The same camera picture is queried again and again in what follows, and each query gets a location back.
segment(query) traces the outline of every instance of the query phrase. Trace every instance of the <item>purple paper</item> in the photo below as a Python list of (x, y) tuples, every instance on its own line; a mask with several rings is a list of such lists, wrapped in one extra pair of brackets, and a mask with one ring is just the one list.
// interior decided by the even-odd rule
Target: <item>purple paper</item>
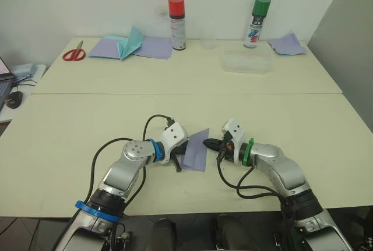
[(185, 155), (181, 159), (182, 169), (191, 171), (205, 171), (207, 148), (203, 141), (209, 137), (209, 129), (195, 133), (189, 137)]
[(103, 57), (119, 59), (119, 52), (117, 47), (118, 40), (109, 38), (102, 38), (89, 52), (89, 57)]
[(307, 50), (301, 46), (294, 33), (283, 38), (269, 40), (268, 43), (278, 54), (281, 55), (297, 55), (307, 52)]
[(137, 56), (168, 59), (173, 51), (173, 45), (170, 39), (146, 37), (142, 46), (133, 54)]

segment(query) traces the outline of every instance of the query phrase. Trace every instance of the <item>spray can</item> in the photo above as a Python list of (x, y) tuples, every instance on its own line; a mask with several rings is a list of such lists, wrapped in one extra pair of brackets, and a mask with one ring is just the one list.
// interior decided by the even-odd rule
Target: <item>spray can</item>
[(252, 22), (247, 30), (244, 45), (246, 47), (256, 47), (255, 43), (259, 41), (261, 35), (264, 18), (267, 16), (270, 0), (255, 0), (252, 9)]
[(184, 0), (168, 0), (171, 35), (175, 50), (185, 49), (185, 7)]

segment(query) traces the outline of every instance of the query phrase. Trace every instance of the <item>white table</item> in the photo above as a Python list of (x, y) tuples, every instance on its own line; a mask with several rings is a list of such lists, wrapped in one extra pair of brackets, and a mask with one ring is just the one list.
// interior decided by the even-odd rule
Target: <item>white table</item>
[[(307, 54), (298, 56), (273, 52), (273, 70), (266, 75), (251, 75), (223, 71), (221, 46), (205, 50), (199, 41), (192, 40), (186, 50), (174, 50), (169, 60), (131, 55), (123, 61), (88, 57), (79, 62), (63, 61), (62, 55), (81, 40), (88, 54), (99, 38), (73, 38), (36, 87), (35, 94), (341, 93), (308, 48)], [(222, 43), (243, 46), (242, 41)]]
[[(43, 76), (43, 73), (45, 72), (46, 66), (45, 65), (36, 65), (36, 71), (34, 76), (31, 78), (35, 82), (39, 82), (41, 77)], [(34, 82), (25, 82), (28, 84), (36, 85)], [(18, 111), (22, 108), (24, 103), (26, 102), (27, 98), (29, 95), (33, 92), (35, 87), (33, 86), (28, 86), (28, 85), (20, 85), (18, 86), (18, 91), (21, 91), (23, 93), (22, 96), (22, 102), (21, 105), (17, 108), (9, 108), (5, 104), (3, 107), (0, 109), (0, 123), (6, 123), (10, 122), (18, 113)], [(15, 92), (17, 91), (17, 88), (14, 87), (10, 92)]]
[[(32, 95), (0, 137), (0, 215), (70, 217), (89, 186), (97, 149), (116, 137), (140, 139), (155, 113), (173, 116), (190, 134), (210, 127), (210, 137), (231, 117), (246, 138), (275, 144), (299, 163), (321, 205), (373, 204), (372, 133), (348, 101), (334, 95)], [(165, 122), (155, 119), (148, 137), (160, 136)], [(119, 159), (122, 142), (97, 161), (95, 184)], [(176, 173), (173, 165), (153, 164), (130, 215), (278, 210), (271, 197), (240, 199), (219, 178), (216, 153), (206, 172)], [(237, 182), (247, 168), (223, 162), (227, 179)], [(259, 171), (250, 184), (270, 186)]]

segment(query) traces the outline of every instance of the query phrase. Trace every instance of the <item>white wall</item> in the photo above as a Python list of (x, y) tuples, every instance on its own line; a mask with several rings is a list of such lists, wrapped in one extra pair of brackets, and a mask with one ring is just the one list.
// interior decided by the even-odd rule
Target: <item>white wall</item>
[(333, 0), (308, 46), (373, 131), (373, 0)]
[[(217, 37), (245, 34), (254, 0), (185, 0), (187, 36), (198, 38), (205, 15)], [(263, 38), (294, 31), (308, 41), (332, 0), (272, 0)], [(0, 55), (10, 65), (51, 64), (73, 36), (126, 36), (132, 25), (144, 35), (168, 37), (167, 0), (0, 0)]]

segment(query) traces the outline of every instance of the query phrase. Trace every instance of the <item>red scissors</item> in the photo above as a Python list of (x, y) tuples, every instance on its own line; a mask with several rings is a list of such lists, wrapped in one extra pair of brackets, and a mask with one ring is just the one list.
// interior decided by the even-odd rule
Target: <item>red scissors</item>
[(86, 57), (86, 51), (82, 50), (82, 45), (83, 45), (83, 41), (81, 41), (78, 46), (76, 47), (76, 49), (72, 49), (68, 52), (66, 52), (63, 56), (62, 56), (62, 59), (64, 61), (80, 61), (82, 59), (84, 59)]

